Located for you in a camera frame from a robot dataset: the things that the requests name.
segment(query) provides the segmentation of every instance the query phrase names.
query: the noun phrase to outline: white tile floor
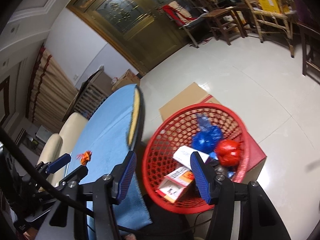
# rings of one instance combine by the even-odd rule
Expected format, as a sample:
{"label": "white tile floor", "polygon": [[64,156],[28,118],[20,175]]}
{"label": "white tile floor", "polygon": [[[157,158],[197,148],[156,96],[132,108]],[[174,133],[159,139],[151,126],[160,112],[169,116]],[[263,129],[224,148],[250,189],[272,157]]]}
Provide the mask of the white tile floor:
{"label": "white tile floor", "polygon": [[[258,182],[292,240],[302,240],[320,219],[320,164],[310,169],[320,159],[320,85],[301,74],[301,46],[295,55],[254,37],[231,46],[211,40],[173,54],[142,78],[141,89],[145,142],[162,123],[158,109],[192,82],[235,111],[268,156]],[[197,223],[210,216],[204,213]],[[207,229],[197,228],[195,236],[204,238]]]}

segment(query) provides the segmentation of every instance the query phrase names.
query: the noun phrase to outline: red plastic basket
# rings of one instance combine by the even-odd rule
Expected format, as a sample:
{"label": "red plastic basket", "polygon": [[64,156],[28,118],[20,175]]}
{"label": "red plastic basket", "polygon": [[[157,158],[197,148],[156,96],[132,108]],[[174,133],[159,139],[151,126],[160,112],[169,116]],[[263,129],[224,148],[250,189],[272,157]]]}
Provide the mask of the red plastic basket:
{"label": "red plastic basket", "polygon": [[233,176],[234,182],[241,182],[249,161],[249,134],[241,119],[229,108],[212,103],[200,103],[181,109],[170,116],[151,137],[142,160],[143,183],[151,199],[162,208],[180,214],[200,213],[211,209],[205,201],[193,193],[186,192],[176,203],[171,203],[155,191],[163,177],[176,169],[172,158],[182,145],[191,146],[191,137],[198,132],[196,113],[204,113],[211,124],[218,125],[225,139],[241,144],[241,161]]}

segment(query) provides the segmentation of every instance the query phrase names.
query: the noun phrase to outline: metal screw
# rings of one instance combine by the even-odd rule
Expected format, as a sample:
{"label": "metal screw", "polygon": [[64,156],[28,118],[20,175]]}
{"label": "metal screw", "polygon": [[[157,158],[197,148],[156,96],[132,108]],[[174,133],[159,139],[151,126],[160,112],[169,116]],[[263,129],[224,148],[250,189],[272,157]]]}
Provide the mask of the metal screw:
{"label": "metal screw", "polygon": [[226,178],[226,176],[224,176],[223,174],[218,174],[218,175],[216,176],[216,178],[217,178],[217,180],[222,181],[222,180],[224,180],[224,179]]}
{"label": "metal screw", "polygon": [[112,178],[112,176],[110,174],[105,174],[105,175],[102,176],[103,180],[109,180],[111,178]]}
{"label": "metal screw", "polygon": [[251,181],[251,185],[257,187],[259,186],[259,183],[257,181]]}
{"label": "metal screw", "polygon": [[75,187],[77,185],[77,182],[76,181],[70,181],[69,183],[68,183],[68,186],[69,187]]}

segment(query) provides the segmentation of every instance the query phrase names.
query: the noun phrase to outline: curtain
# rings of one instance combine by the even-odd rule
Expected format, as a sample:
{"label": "curtain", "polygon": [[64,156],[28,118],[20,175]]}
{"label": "curtain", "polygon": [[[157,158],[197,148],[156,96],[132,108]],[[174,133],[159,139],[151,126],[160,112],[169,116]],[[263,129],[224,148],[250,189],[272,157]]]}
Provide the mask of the curtain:
{"label": "curtain", "polygon": [[34,124],[59,133],[69,105],[78,90],[50,52],[42,47],[30,79],[26,117]]}

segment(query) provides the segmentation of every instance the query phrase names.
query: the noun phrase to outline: cream sofa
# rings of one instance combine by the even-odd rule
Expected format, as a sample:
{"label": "cream sofa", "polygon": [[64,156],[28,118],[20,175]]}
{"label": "cream sofa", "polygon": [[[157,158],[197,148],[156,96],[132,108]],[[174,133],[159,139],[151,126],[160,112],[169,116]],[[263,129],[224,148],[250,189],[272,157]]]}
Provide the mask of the cream sofa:
{"label": "cream sofa", "polygon": [[[52,162],[65,153],[70,154],[87,122],[88,120],[79,113],[71,114],[60,132],[50,136],[41,152],[38,163]],[[64,175],[65,167],[50,174],[47,181],[55,187],[64,178]]]}

